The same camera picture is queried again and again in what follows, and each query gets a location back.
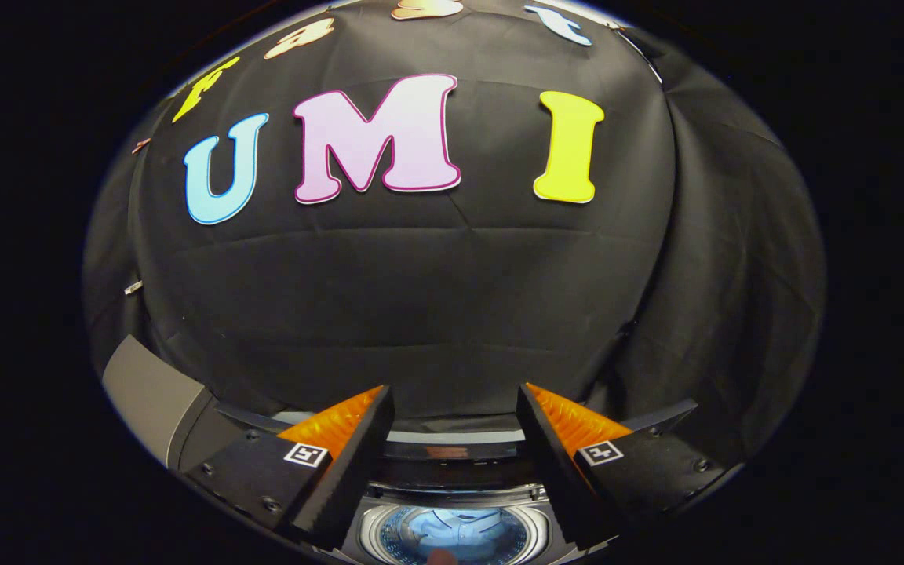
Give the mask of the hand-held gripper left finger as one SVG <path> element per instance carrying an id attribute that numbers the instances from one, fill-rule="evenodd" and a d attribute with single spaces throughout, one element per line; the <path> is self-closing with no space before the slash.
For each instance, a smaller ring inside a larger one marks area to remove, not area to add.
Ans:
<path id="1" fill-rule="evenodd" d="M 261 530 L 323 550 L 344 543 L 394 421 L 380 385 L 279 433 L 248 430 L 186 471 Z"/>

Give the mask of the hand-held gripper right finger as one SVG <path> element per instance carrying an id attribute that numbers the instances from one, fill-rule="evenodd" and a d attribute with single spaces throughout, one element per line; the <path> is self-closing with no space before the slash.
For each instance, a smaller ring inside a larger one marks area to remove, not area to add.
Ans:
<path id="1" fill-rule="evenodd" d="M 696 408 L 685 399 L 611 421 L 552 391 L 518 388 L 525 450 L 564 539 L 589 549 L 673 519 L 731 474 L 675 432 Z"/>

